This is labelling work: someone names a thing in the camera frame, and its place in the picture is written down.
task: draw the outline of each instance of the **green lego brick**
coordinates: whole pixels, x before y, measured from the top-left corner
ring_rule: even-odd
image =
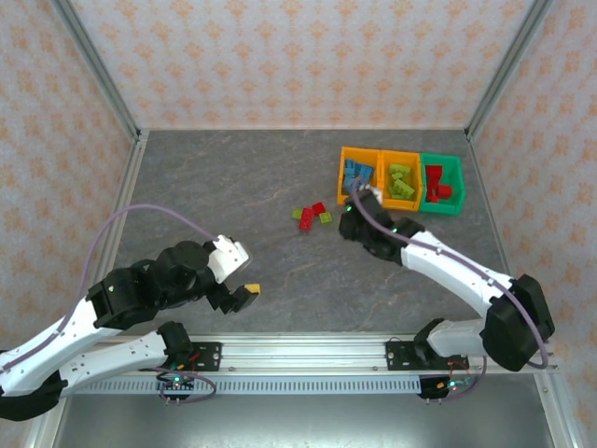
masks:
[[[329,212],[324,212],[321,215],[319,215],[319,220],[322,224],[329,224],[330,222],[332,222],[332,214]]]
[[[407,175],[410,173],[410,167],[406,165],[399,165],[398,163],[392,163],[390,165],[390,175],[395,175],[396,173]]]
[[[411,197],[414,193],[414,189],[409,184],[402,182],[400,179],[394,181],[394,188],[396,192],[399,192],[407,197]]]

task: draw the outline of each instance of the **gray floor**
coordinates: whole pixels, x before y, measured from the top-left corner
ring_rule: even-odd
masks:
[[[230,285],[260,283],[262,296],[237,315],[214,313],[206,301],[192,303],[161,313],[133,332],[170,319],[183,322],[191,333],[415,332],[435,317],[474,318],[472,309],[431,280],[374,259],[360,245],[341,239],[336,189],[342,146],[460,156],[467,188],[463,213],[409,215],[470,258],[504,269],[462,132],[151,132],[132,202],[171,207],[212,233],[245,243],[253,262]],[[309,234],[300,234],[290,218],[292,209],[318,201],[331,210],[335,224],[315,222]],[[131,213],[117,265],[154,258],[165,247],[196,238],[157,212]]]
[[[531,375],[490,376],[471,395],[425,406],[414,395],[74,396],[54,448],[549,448]]]

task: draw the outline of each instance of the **patterned wallpaper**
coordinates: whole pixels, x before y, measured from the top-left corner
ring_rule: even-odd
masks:
[[[48,0],[0,2],[0,341],[58,319],[130,141]],[[3,447],[28,424],[0,420]]]
[[[75,0],[141,127],[464,128],[532,0]]]
[[[556,1],[475,142],[517,272],[543,285],[557,352],[597,439],[597,8]]]

